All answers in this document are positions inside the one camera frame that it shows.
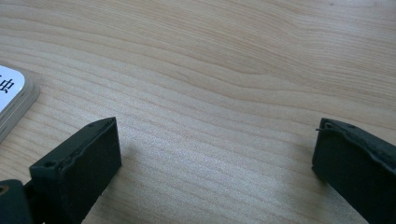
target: white card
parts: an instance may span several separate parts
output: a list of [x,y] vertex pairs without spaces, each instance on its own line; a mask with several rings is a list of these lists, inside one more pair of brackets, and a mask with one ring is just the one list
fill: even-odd
[[24,83],[22,73],[0,65],[0,113],[18,95]]

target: stack of cards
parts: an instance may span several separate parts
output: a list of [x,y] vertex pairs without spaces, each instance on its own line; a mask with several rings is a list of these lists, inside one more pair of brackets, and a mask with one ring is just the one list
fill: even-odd
[[37,99],[39,88],[21,72],[0,65],[0,142]]

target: chinese character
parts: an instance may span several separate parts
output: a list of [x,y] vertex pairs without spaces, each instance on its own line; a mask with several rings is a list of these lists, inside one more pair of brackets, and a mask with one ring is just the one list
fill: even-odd
[[0,83],[0,91],[8,93],[8,90],[11,89],[13,85],[14,83],[12,82],[12,79],[10,79],[9,81],[4,80],[2,83]]

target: light wood surface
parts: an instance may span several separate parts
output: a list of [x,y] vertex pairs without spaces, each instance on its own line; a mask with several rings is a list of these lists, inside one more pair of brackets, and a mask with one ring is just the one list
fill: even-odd
[[396,144],[396,2],[0,1],[0,61],[41,94],[0,179],[117,117],[84,223],[365,223],[311,171],[322,117]]

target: table surface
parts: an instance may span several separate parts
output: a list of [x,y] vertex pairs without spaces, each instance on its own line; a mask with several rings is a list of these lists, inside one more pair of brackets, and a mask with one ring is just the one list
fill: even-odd
[[0,3],[0,61],[41,94],[0,179],[117,117],[123,166],[84,223],[365,223],[311,170],[321,118],[396,144],[396,2]]

